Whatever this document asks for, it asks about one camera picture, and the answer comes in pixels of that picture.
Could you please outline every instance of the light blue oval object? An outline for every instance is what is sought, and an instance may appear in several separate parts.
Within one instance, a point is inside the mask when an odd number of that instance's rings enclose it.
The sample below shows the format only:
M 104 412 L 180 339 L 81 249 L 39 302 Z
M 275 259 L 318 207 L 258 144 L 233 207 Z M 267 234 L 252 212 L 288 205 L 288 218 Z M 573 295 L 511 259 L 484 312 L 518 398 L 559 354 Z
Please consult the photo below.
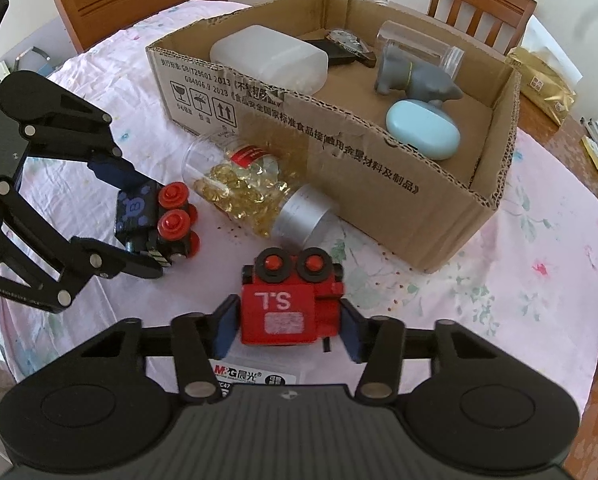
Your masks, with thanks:
M 447 113 L 429 103 L 415 100 L 396 102 L 385 118 L 388 132 L 404 144 L 410 144 L 432 160 L 455 155 L 460 135 Z

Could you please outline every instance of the cardboard box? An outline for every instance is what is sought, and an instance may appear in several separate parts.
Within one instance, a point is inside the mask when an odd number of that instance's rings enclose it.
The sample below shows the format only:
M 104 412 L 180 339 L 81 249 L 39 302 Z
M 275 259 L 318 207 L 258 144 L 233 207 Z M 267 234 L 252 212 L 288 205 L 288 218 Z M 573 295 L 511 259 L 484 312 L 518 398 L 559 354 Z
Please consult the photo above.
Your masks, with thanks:
M 357 62 L 330 68 L 324 88 L 308 97 L 209 62 L 216 41 L 254 24 L 303 39 L 347 28 L 372 45 L 386 20 L 466 52 L 456 79 L 466 95 L 444 105 L 462 142 L 439 164 L 384 130 L 403 93 L 376 94 L 376 69 Z M 335 199 L 343 219 L 433 272 L 498 208 L 517 130 L 519 75 L 462 36 L 427 16 L 364 0 L 276 0 L 193 23 L 147 53 L 173 121 L 194 134 L 231 128 L 267 146 Z

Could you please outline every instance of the gray animal figurine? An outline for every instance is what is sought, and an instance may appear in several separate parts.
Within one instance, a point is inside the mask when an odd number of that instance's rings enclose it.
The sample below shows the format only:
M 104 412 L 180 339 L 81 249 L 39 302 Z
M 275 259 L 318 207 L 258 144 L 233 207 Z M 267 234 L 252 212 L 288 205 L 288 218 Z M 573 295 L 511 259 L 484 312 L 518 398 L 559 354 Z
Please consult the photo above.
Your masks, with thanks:
M 462 90 L 441 68 L 389 42 L 381 54 L 375 91 L 388 95 L 391 90 L 403 90 L 408 99 L 435 106 L 464 96 Z

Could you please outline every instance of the gold package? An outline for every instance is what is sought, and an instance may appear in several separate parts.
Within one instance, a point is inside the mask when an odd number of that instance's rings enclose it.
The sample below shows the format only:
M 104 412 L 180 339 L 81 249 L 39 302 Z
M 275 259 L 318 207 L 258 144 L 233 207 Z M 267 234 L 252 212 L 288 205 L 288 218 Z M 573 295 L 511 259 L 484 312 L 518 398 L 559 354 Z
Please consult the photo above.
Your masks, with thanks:
M 521 73 L 521 92 L 558 126 L 570 113 L 577 94 L 546 63 L 520 46 L 513 48 L 506 62 Z

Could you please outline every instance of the wooden table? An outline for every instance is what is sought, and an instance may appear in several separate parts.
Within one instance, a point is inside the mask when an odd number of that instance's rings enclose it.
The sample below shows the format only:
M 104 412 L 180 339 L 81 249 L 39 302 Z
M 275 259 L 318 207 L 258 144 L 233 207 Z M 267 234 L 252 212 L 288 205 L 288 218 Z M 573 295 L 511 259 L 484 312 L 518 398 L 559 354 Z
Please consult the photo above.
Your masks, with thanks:
M 585 129 L 569 117 L 558 128 L 543 112 L 521 96 L 519 128 L 552 153 L 598 198 L 598 171 L 583 149 Z M 598 480 L 598 380 L 590 391 L 577 438 L 566 459 L 566 469 L 577 480 Z

